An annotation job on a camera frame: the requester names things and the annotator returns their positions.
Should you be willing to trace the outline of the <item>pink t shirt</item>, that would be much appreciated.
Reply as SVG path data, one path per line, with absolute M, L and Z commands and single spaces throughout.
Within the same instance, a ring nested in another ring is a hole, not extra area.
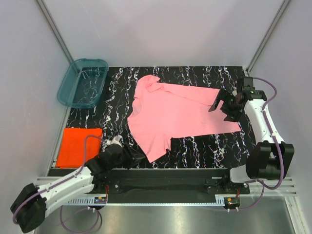
M 136 84 L 130 132 L 149 162 L 171 149 L 172 138 L 239 132 L 236 122 L 225 121 L 221 110 L 209 109 L 218 89 L 162 83 L 146 75 Z

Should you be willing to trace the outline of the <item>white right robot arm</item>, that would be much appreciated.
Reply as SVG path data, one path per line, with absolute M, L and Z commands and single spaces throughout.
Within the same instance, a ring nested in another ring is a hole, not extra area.
M 251 151 L 245 165 L 232 168 L 229 177 L 221 181 L 226 193 L 233 193 L 239 183 L 259 182 L 270 190 L 277 189 L 286 176 L 294 155 L 294 146 L 287 144 L 280 136 L 271 118 L 268 99 L 263 91 L 243 90 L 236 96 L 221 89 L 209 109 L 218 109 L 226 114 L 225 121 L 237 122 L 242 113 L 250 120 L 256 146 Z

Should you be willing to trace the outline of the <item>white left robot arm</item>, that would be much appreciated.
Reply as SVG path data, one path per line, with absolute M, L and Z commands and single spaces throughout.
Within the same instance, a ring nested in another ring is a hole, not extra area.
M 139 164 L 145 154 L 128 145 L 111 144 L 70 174 L 51 183 L 26 185 L 10 207 L 14 224 L 25 234 L 40 226 L 53 211 L 70 200 L 105 188 L 106 174 L 115 168 L 130 169 Z

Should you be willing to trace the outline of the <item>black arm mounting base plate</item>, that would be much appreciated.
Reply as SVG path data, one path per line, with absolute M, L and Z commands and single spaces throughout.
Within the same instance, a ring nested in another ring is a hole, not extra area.
M 74 170 L 51 169 L 60 178 Z M 233 183 L 228 169 L 112 169 L 102 185 L 88 194 L 120 197 L 195 197 L 248 195 L 252 184 Z

